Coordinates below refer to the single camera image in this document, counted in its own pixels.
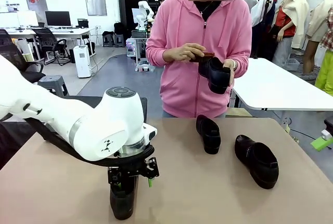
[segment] white air purifier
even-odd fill
[[[76,70],[79,78],[91,77],[92,67],[87,46],[75,46],[73,48]]]

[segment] beige jacket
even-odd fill
[[[291,47],[300,48],[304,37],[304,24],[309,13],[309,4],[306,0],[284,0],[282,11],[288,15],[296,26],[296,33],[293,37]]]
[[[320,42],[328,30],[326,18],[333,7],[333,0],[323,0],[312,12],[309,28],[306,34],[312,41]]]

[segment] person's right hand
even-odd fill
[[[187,43],[181,47],[171,48],[169,50],[166,50],[163,53],[163,59],[166,62],[172,62],[172,61],[189,61],[191,59],[195,59],[195,55],[198,55],[200,57],[204,57],[203,51],[205,51],[206,48],[203,46],[200,46],[196,43]]]

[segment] hoodie zipper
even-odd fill
[[[207,21],[205,21],[203,23],[203,35],[202,35],[202,41],[201,41],[201,45],[202,46],[203,46],[204,36],[206,34],[206,28],[207,28]],[[198,73],[198,76],[197,76],[197,87],[196,87],[196,101],[195,101],[195,108],[194,108],[194,117],[197,117],[199,82],[200,82],[200,74]]]

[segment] gray stool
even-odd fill
[[[115,45],[116,47],[125,47],[125,40],[124,40],[124,35],[120,34],[120,35],[115,35],[116,41],[115,41]]]
[[[68,95],[67,87],[60,75],[45,76],[37,84],[59,97],[63,98]]]
[[[113,47],[113,46],[114,46],[113,35],[108,34],[103,36],[103,47]]]

